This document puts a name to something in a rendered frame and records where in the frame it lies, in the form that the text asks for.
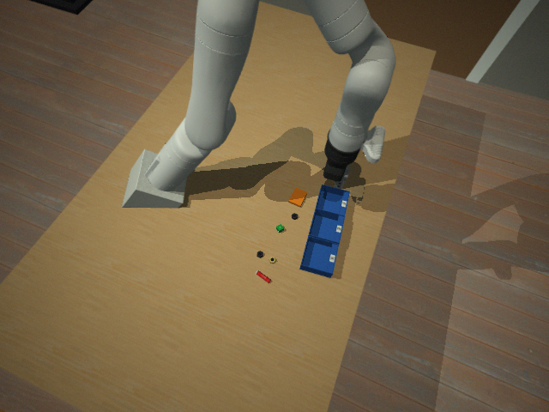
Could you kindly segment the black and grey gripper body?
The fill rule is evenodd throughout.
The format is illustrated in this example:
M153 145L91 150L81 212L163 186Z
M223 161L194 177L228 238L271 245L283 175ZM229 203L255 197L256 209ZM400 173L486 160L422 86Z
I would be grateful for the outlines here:
M356 160L360 150L370 163L378 163L382 156L385 129L377 125L367 132L350 136L340 131L335 121L332 123L324 149L328 158L324 178L341 181L347 165Z

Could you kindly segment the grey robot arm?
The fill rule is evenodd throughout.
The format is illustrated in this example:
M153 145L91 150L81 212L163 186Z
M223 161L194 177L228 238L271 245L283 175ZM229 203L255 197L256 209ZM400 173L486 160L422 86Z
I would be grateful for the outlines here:
M345 134L362 135L388 93L394 48L365 0L304 2L332 51L352 59L335 124ZM185 121L144 173L155 188L175 190L227 139L236 121L229 100L250 49L258 5L259 0L198 0L190 102Z

